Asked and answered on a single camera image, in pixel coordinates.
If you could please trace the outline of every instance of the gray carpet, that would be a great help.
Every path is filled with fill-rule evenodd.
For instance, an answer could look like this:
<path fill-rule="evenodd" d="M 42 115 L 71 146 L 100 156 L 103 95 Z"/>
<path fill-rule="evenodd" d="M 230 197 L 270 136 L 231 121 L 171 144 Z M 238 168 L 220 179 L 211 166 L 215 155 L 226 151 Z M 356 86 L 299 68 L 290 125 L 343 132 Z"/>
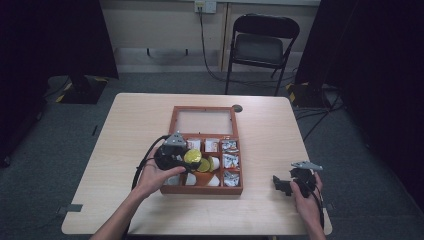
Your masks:
<path fill-rule="evenodd" d="M 234 73 L 233 78 L 267 81 L 269 74 Z M 50 91 L 64 81 L 66 77 L 51 78 Z M 107 84 L 96 105 L 58 104 L 55 99 L 59 93 L 48 97 L 42 119 L 11 155 L 11 166 L 0 169 L 0 239 L 89 238 L 64 235 L 64 216 L 56 211 L 72 201 L 116 94 L 223 94 L 224 88 L 224 83 L 207 73 L 121 74 L 120 80 Z M 230 85 L 230 94 L 270 96 L 273 92 L 273 88 Z M 330 100 L 335 99 L 335 92 L 328 94 Z M 281 89 L 280 95 L 287 93 Z M 299 116 L 316 112 L 294 111 Z M 298 121 L 303 136 L 320 117 Z M 333 224 L 328 239 L 424 239 L 421 211 L 392 171 L 365 147 L 360 128 L 346 110 L 331 112 L 309 135 L 305 146 L 311 160 L 325 168 L 321 174 L 323 196 Z"/>

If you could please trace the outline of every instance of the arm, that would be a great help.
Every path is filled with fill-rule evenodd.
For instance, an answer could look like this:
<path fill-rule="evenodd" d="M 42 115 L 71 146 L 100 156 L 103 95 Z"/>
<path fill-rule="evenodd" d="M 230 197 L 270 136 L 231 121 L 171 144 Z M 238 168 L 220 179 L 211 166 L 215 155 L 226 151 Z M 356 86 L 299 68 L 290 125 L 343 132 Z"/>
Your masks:
<path fill-rule="evenodd" d="M 317 180 L 317 188 L 321 191 L 322 182 L 318 175 L 315 173 L 315 179 Z M 290 182 L 290 187 L 293 190 L 296 209 L 300 214 L 303 222 L 305 223 L 306 229 L 311 240 L 324 240 L 326 239 L 324 230 L 321 227 L 320 216 L 317 204 L 312 195 L 308 198 L 304 198 L 300 192 L 299 186 L 295 182 Z M 317 189 L 314 190 L 315 194 L 319 196 Z"/>
<path fill-rule="evenodd" d="M 154 160 L 148 160 L 137 186 L 91 239 L 120 239 L 143 200 L 156 192 L 166 179 L 184 171 L 184 167 L 163 171 L 158 168 Z"/>

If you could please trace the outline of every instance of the wooden box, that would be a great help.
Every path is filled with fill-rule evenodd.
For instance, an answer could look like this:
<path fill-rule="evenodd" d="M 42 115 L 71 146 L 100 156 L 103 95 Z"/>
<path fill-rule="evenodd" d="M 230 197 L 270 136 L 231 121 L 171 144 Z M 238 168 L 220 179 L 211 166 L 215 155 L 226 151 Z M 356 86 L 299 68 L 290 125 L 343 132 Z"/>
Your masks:
<path fill-rule="evenodd" d="M 217 158 L 219 167 L 215 170 L 211 168 L 207 172 L 193 172 L 196 178 L 194 185 L 193 175 L 180 174 L 172 177 L 160 188 L 163 194 L 242 193 L 241 149 L 232 107 L 175 106 L 169 133 L 176 131 L 187 141 L 188 148 L 199 148 L 200 145 L 202 158 L 213 157 L 215 161 Z"/>

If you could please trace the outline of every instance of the power cord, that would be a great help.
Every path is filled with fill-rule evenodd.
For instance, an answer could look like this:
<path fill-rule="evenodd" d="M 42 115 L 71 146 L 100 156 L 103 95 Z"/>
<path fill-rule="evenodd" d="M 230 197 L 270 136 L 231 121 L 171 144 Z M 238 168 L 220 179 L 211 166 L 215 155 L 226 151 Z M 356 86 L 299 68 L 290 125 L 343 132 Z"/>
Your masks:
<path fill-rule="evenodd" d="M 213 78 L 213 79 L 215 79 L 215 80 L 217 80 L 217 81 L 220 81 L 220 82 L 226 82 L 227 81 L 227 79 L 223 79 L 223 78 L 220 78 L 220 77 L 218 77 L 218 76 L 216 76 L 211 70 L 210 70 L 210 68 L 209 68 L 209 65 L 208 65 L 208 63 L 207 63 L 207 60 L 206 60 L 206 50 L 205 50 L 205 38 L 204 38 L 204 34 L 203 34 L 203 14 L 202 14 L 202 10 L 203 10 L 203 8 L 202 7 L 197 7 L 197 10 L 198 10 L 198 14 L 199 14 L 199 19 L 200 19 L 200 28 L 201 28 L 201 40 L 202 40 L 202 51 L 203 51 L 203 60 L 204 60 L 204 62 L 205 62 L 205 67 L 206 67 L 206 70 L 207 70 L 207 72 L 209 73 L 209 75 Z M 289 80 L 289 79 L 292 79 L 292 78 L 294 78 L 294 76 L 295 76 L 295 74 L 294 74 L 294 71 L 295 70 L 297 70 L 297 68 L 294 68 L 293 69 L 293 71 L 292 71 L 292 76 L 290 76 L 290 77 L 286 77 L 286 78 L 283 78 L 282 79 L 282 81 L 286 81 L 286 80 Z M 276 81 L 276 80 L 270 80 L 270 81 L 249 81 L 249 82 L 246 82 L 246 81 L 238 81 L 238 80 L 231 80 L 231 82 L 234 82 L 234 83 L 239 83 L 239 84 L 243 84 L 243 85 L 246 85 L 246 86 L 253 86 L 253 87 L 263 87 L 263 88 L 275 88 L 275 86 L 270 86 L 270 85 L 266 85 L 266 84 L 263 84 L 263 83 L 266 83 L 266 82 L 272 82 L 272 83 L 277 83 L 278 81 Z"/>
<path fill-rule="evenodd" d="M 50 97 L 51 95 L 53 95 L 53 94 L 55 94 L 55 93 L 57 93 L 57 92 L 59 92 L 59 90 L 61 90 L 67 83 L 68 83 L 68 81 L 69 81 L 69 76 L 66 78 L 66 80 L 65 80 L 65 82 L 62 84 L 62 86 L 60 86 L 59 88 L 57 88 L 56 90 L 54 90 L 53 92 L 51 92 L 51 93 L 47 93 L 46 95 L 44 95 L 43 97 L 44 98 L 47 98 L 47 97 Z"/>
<path fill-rule="evenodd" d="M 309 135 L 314 131 L 314 129 L 318 126 L 318 124 L 320 124 L 321 123 L 321 121 L 325 118 L 325 117 L 327 117 L 329 114 L 330 114 L 330 112 L 333 112 L 333 111 L 336 111 L 336 110 L 339 110 L 340 108 L 342 108 L 343 107 L 343 104 L 341 105 L 341 106 L 339 106 L 339 107 L 337 107 L 337 108 L 334 108 L 335 107 L 335 105 L 336 105 L 336 103 L 337 103 L 337 101 L 339 100 L 339 98 L 340 98 L 340 92 L 337 94 L 337 97 L 336 97 L 336 99 L 334 100 L 334 102 L 333 102 L 333 104 L 331 105 L 331 107 L 330 107 L 330 109 L 329 110 L 325 110 L 325 111 L 323 111 L 323 112 L 319 112 L 319 113 L 313 113 L 313 114 L 309 114 L 309 115 L 305 115 L 305 116 L 302 116 L 302 117 L 297 117 L 296 118 L 296 120 L 299 120 L 299 119 L 301 119 L 301 118 L 304 118 L 304 117 L 309 117 L 309 116 L 314 116 L 314 115 L 320 115 L 320 114 L 324 114 L 319 120 L 318 120 L 318 122 L 316 122 L 315 123 L 315 125 L 309 130 L 309 132 L 305 135 L 305 137 L 303 138 L 303 141 L 305 142 L 306 141 L 306 139 L 309 137 Z"/>

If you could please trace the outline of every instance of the electrical outlet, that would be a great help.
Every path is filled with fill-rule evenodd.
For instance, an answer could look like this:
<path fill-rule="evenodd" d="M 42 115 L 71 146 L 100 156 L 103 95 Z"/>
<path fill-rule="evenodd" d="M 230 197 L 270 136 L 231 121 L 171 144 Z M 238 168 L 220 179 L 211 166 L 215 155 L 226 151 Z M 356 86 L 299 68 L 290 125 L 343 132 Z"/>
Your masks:
<path fill-rule="evenodd" d="M 202 12 L 205 12 L 205 1 L 194 1 L 194 12 L 199 12 L 199 8 L 202 8 Z"/>
<path fill-rule="evenodd" d="M 194 1 L 194 12 L 199 12 L 199 8 L 202 9 L 202 13 L 216 13 L 216 2 Z"/>

